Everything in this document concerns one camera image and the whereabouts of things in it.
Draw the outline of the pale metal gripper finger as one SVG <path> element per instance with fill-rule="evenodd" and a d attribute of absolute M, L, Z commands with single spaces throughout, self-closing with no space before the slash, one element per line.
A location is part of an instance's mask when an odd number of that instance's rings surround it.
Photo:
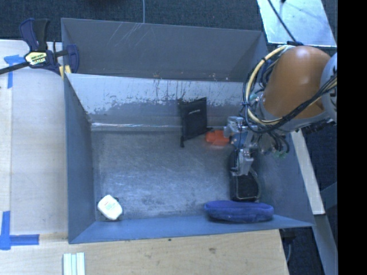
<path fill-rule="evenodd" d="M 242 176 L 247 174 L 247 163 L 240 150 L 231 153 L 231 175 Z"/>
<path fill-rule="evenodd" d="M 243 154 L 243 161 L 242 161 L 242 174 L 248 175 L 251 165 L 253 163 L 253 157 L 251 154 Z"/>

